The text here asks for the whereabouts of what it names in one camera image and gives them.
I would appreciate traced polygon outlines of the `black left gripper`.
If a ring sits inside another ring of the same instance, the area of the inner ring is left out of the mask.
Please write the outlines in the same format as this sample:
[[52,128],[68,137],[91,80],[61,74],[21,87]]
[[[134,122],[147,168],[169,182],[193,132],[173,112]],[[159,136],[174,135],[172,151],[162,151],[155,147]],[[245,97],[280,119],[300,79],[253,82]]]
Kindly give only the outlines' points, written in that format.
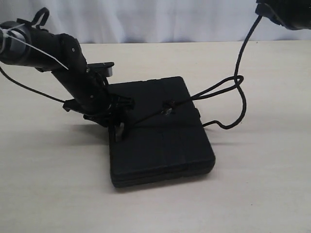
[[108,90],[108,77],[112,76],[113,62],[94,63],[86,67],[84,74],[66,71],[62,75],[62,85],[72,95],[63,108],[83,115],[103,127],[113,128],[114,142],[123,140],[127,112],[133,110],[135,101]]

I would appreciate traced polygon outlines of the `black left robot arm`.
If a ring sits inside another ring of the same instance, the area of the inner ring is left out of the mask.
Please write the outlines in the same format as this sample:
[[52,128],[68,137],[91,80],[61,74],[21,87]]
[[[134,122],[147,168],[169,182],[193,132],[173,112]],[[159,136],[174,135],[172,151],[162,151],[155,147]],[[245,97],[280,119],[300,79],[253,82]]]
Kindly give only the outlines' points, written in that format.
[[51,72],[73,97],[60,100],[63,109],[108,128],[113,142],[116,128],[126,123],[127,110],[134,108],[132,98],[108,90],[114,63],[88,64],[78,40],[68,34],[52,34],[29,22],[4,22],[0,25],[0,60]]

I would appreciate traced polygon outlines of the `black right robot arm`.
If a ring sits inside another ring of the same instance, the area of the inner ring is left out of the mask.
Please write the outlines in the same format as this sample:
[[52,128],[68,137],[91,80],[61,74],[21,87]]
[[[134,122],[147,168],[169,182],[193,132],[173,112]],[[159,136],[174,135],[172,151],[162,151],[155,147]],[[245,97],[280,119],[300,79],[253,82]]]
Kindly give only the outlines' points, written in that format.
[[310,0],[257,0],[255,12],[288,30],[311,28]]

